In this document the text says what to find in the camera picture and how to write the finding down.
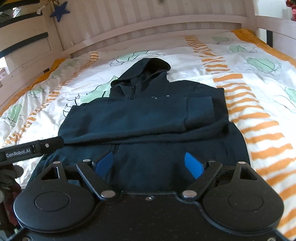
star decoration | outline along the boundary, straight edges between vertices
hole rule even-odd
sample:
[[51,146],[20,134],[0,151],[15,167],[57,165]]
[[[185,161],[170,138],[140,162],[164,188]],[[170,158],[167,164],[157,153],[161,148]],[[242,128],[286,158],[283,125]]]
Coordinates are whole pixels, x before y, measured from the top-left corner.
[[54,4],[54,12],[50,15],[51,18],[57,17],[58,23],[61,21],[61,18],[64,14],[70,13],[66,10],[67,1],[64,2],[61,6]]

dark blue hoodie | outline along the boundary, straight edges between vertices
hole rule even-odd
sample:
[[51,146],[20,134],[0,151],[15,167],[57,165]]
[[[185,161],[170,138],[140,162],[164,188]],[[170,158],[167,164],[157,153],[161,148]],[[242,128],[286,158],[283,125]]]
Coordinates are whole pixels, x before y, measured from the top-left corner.
[[99,162],[111,152],[106,179],[114,189],[181,191],[194,181],[187,152],[228,166],[250,163],[242,134],[229,122],[224,89],[170,83],[169,70],[161,59],[142,59],[111,83],[109,98],[73,106],[59,130],[65,146],[45,155],[32,178],[54,161]]

person's hand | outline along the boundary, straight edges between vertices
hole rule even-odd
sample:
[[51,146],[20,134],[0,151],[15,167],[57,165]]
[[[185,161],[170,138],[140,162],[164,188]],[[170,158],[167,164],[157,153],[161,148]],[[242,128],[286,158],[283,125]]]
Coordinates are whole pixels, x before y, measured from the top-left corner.
[[13,202],[22,191],[15,179],[23,173],[20,166],[9,165],[0,169],[0,203],[4,203],[9,221],[14,226],[18,225],[18,221],[13,212]]

bed sheet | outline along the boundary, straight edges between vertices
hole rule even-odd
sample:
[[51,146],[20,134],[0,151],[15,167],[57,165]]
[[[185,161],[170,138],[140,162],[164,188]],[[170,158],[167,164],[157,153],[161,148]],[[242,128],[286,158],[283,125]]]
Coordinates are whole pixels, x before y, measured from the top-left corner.
[[[296,238],[296,61],[245,29],[164,39],[67,59],[4,112],[0,145],[57,136],[73,105],[108,97],[113,80],[136,61],[152,57],[171,65],[171,82],[191,80],[225,89],[229,119],[244,135],[252,167],[284,201],[279,231]],[[18,179],[22,187],[39,160],[19,163],[25,169]]]

bed post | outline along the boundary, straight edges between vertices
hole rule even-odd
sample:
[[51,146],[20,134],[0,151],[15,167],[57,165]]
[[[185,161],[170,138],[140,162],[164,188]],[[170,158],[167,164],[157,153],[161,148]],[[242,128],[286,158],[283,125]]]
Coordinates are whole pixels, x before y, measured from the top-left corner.
[[256,24],[256,15],[258,15],[258,6],[256,0],[244,0],[244,4],[249,21],[245,24],[242,24],[242,28],[250,29],[254,31],[255,34],[257,34],[258,28]]

